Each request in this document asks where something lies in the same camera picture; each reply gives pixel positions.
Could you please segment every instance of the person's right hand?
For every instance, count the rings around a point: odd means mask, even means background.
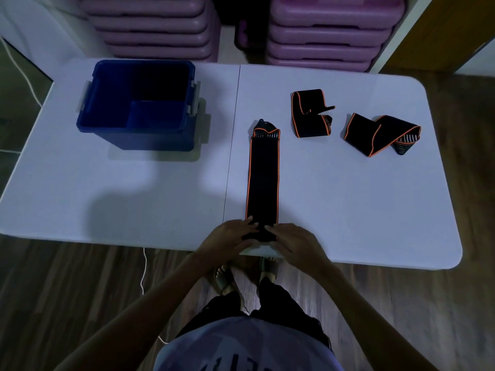
[[[270,243],[287,262],[314,277],[330,260],[313,233],[294,224],[275,224],[265,229],[278,237]]]

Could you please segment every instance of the white t-shirt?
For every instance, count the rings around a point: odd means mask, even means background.
[[[343,371],[314,338],[249,317],[218,320],[160,350],[153,371]]]

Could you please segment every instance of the hand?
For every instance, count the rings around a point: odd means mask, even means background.
[[[259,246],[255,239],[241,239],[246,234],[258,232],[258,223],[250,225],[251,221],[252,216],[249,216],[245,220],[230,220],[220,224],[194,253],[201,256],[202,262],[207,263],[209,268],[214,268],[233,259],[250,246]]]
[[[312,277],[331,263],[313,233],[294,224],[265,225],[266,230],[278,237],[270,245],[287,262]]]

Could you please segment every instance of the person's left hand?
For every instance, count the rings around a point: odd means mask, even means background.
[[[255,239],[242,237],[249,233],[256,233],[258,223],[249,224],[252,216],[245,220],[230,220],[217,226],[209,236],[201,243],[201,246],[194,252],[201,257],[209,268],[219,267],[250,246],[258,246]]]

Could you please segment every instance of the blue plastic bin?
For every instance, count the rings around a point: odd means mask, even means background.
[[[199,83],[177,60],[102,60],[93,71],[77,128],[123,150],[194,148]]]

